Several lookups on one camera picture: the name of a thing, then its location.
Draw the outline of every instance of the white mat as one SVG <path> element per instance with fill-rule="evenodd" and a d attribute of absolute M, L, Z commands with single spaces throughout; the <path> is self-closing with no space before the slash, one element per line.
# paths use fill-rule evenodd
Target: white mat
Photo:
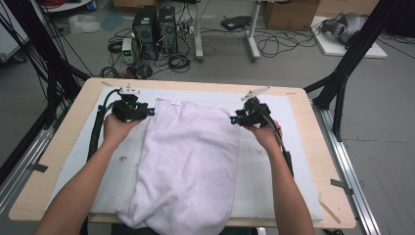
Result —
<path fill-rule="evenodd" d="M 314 17 L 311 26 L 317 25 L 323 21 L 327 20 L 325 17 Z M 316 38 L 318 46 L 320 47 L 323 55 L 325 56 L 343 56 L 346 52 L 345 45 L 342 44 L 337 37 L 334 37 L 330 32 L 320 32 L 319 29 L 316 30 Z M 373 58 L 373 59 L 385 59 L 388 55 L 379 47 L 378 44 L 373 43 L 372 48 L 366 53 L 364 58 Z"/>
<path fill-rule="evenodd" d="M 95 107 L 103 104 L 105 97 L 113 89 L 113 87 L 105 88 Z M 140 92 L 139 102 L 149 103 L 149 107 L 154 106 L 157 98 L 162 98 L 230 110 L 242 109 L 244 103 L 241 102 L 241 97 L 245 95 L 160 89 L 140 89 Z M 115 94 L 110 98 L 109 103 L 118 99 L 119 96 Z M 284 128 L 284 143 L 292 155 L 295 180 L 304 196 L 311 217 L 313 219 L 323 219 L 323 213 L 318 202 L 289 99 L 284 96 L 272 95 L 260 95 L 258 99 L 269 106 L 272 112 L 271 116 L 277 119 Z M 80 131 L 78 139 L 64 163 L 50 201 L 85 164 L 95 116 L 96 110 L 92 111 Z M 133 195 L 136 185 L 136 167 L 139 159 L 126 158 L 125 156 L 132 156 L 133 152 L 141 152 L 147 123 L 148 120 L 146 119 L 131 130 L 127 139 L 115 151 L 91 212 L 115 213 L 116 207 Z M 255 140 L 254 135 L 244 128 L 241 130 L 237 186 L 231 217 L 275 217 L 269 160 L 266 152 Z"/>

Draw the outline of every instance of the floor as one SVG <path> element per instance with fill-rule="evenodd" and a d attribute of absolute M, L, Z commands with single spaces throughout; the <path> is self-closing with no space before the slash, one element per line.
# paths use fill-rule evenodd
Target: floor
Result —
<path fill-rule="evenodd" d="M 121 18 L 108 9 L 89 13 L 83 9 L 56 16 L 58 26 L 65 27 L 65 19 L 75 14 L 90 14 L 104 30 L 95 33 L 68 34 L 67 40 L 93 72 L 109 64 L 108 39 L 117 31 L 131 26 L 131 18 Z M 203 26 L 221 28 L 222 17 L 203 18 Z M 386 51 L 386 60 L 364 59 L 347 84 L 342 136 L 347 152 L 360 180 L 366 199 L 383 234 L 415 234 L 415 184 L 411 173 L 415 167 L 415 82 L 414 44 L 387 41 L 393 49 L 378 41 Z M 193 50 L 189 54 L 191 68 L 185 73 L 159 72 L 152 79 L 305 87 L 328 74 L 339 63 L 339 57 L 323 56 L 318 46 L 298 47 L 275 58 L 261 58 L 252 63 L 243 33 L 203 34 L 205 60 L 198 63 Z M 267 50 L 276 49 L 275 44 Z M 84 67 L 66 46 L 72 64 Z M 118 63 L 116 68 L 124 68 Z M 45 107 L 41 87 L 30 63 L 0 64 L 0 165 L 25 135 Z M 314 98 L 318 92 L 309 94 Z M 8 210 L 0 215 L 1 234 L 29 234 L 34 222 L 11 221 Z M 91 225 L 91 234 L 110 234 L 109 225 Z M 267 234 L 275 234 L 268 229 Z M 345 234 L 364 234 L 360 225 Z"/>

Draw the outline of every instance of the white towel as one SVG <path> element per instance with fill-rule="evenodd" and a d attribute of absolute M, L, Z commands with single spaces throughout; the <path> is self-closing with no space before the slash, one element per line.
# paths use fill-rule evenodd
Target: white towel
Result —
<path fill-rule="evenodd" d="M 234 112 L 158 99 L 150 117 L 137 185 L 117 215 L 159 234 L 217 235 L 233 207 L 240 128 Z"/>

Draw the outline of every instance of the wooden table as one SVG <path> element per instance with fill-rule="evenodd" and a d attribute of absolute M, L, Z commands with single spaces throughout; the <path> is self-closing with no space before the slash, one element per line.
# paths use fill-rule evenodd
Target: wooden table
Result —
<path fill-rule="evenodd" d="M 91 78 L 84 84 L 81 92 L 73 103 L 60 128 L 56 132 L 49 147 L 44 153 L 40 164 L 47 165 L 46 172 L 34 171 L 10 210 L 9 217 L 13 220 L 34 220 L 42 218 L 48 199 L 58 179 L 66 157 L 72 149 L 80 129 L 87 120 L 102 89 L 106 86 L 125 86 L 153 89 L 173 89 L 191 91 L 215 91 L 246 93 L 258 86 L 192 83 L 150 80 L 122 80 Z M 310 166 L 318 199 L 324 213 L 323 220 L 313 221 L 319 228 L 352 228 L 355 218 L 343 188 L 331 185 L 331 179 L 339 180 L 326 142 L 317 123 L 308 97 L 300 88 L 271 87 L 264 94 L 283 95 L 290 100 L 303 149 Z M 90 214 L 92 222 L 120 222 L 115 214 Z M 271 219 L 230 218 L 229 226 L 265 226 L 275 227 Z"/>

